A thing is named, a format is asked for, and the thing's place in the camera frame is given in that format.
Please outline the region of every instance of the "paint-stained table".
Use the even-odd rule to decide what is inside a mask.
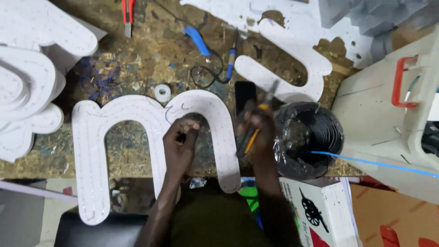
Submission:
[[[108,32],[99,43],[95,59],[108,61],[116,58],[120,73],[115,77],[109,94],[101,94],[94,100],[105,105],[112,96],[142,94],[154,97],[154,87],[168,84],[172,96],[196,89],[189,78],[194,65],[205,65],[215,71],[220,69],[219,59],[212,57],[207,63],[189,37],[182,30],[188,23],[198,27],[207,45],[217,51],[222,59],[228,59],[232,45],[232,31],[221,27],[222,21],[193,6],[180,6],[178,0],[137,0],[134,8],[132,37],[124,36],[120,0],[53,0],[67,13],[87,21]],[[270,13],[281,25],[280,13]],[[258,20],[248,20],[254,25]],[[351,68],[352,61],[345,58],[346,44],[339,38],[333,41],[321,40],[315,49],[333,63]],[[257,58],[256,50],[262,50]],[[268,69],[294,85],[303,85],[307,80],[304,66],[280,50],[259,34],[238,44],[238,54],[248,55]],[[71,111],[80,100],[90,97],[87,84],[79,83],[83,66],[77,65],[67,75],[67,86],[55,100],[65,114],[65,123],[52,134],[36,135],[32,151],[14,164],[0,162],[0,178],[72,178],[75,176]],[[195,71],[195,79],[204,78],[205,72]],[[324,77],[324,91],[320,103],[330,108],[344,75],[332,72]],[[234,83],[244,80],[233,74],[229,84],[215,82],[208,90],[218,95],[235,115]],[[192,176],[216,176],[212,138],[206,121],[201,118],[202,128],[196,143],[196,154]],[[108,170],[111,177],[152,177],[148,139],[142,126],[133,121],[115,125],[105,138]],[[240,166],[245,170],[247,164]],[[345,162],[337,163],[329,170],[331,176],[358,176],[362,173]]]

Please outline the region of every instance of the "blue soldering iron handle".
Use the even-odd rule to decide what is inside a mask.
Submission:
[[[236,58],[236,48],[232,48],[232,49],[230,49],[229,65],[227,66],[226,79],[228,79],[228,80],[230,80],[232,78],[232,70],[233,70],[233,64],[235,64],[235,58]]]

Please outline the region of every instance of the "cardboard box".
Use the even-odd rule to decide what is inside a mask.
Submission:
[[[358,247],[342,183],[327,178],[279,181],[298,219],[304,247]]]
[[[351,185],[364,247],[439,247],[439,207],[398,192]]]

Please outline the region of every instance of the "white cylinder piece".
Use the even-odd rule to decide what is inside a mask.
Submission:
[[[171,99],[171,89],[165,85],[160,84],[154,89],[155,98],[160,103],[168,102]]]

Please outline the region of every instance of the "person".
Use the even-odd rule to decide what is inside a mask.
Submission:
[[[163,137],[166,174],[149,219],[140,231],[136,247],[145,246],[301,246],[289,202],[284,198],[274,163],[274,122],[271,113],[256,113],[247,102],[238,116],[237,132],[245,126],[259,128],[250,152],[259,196],[263,230],[247,201],[238,193],[226,194],[208,180],[205,187],[177,192],[185,171],[194,160],[199,124],[176,120]],[[183,144],[177,142],[186,134]]]

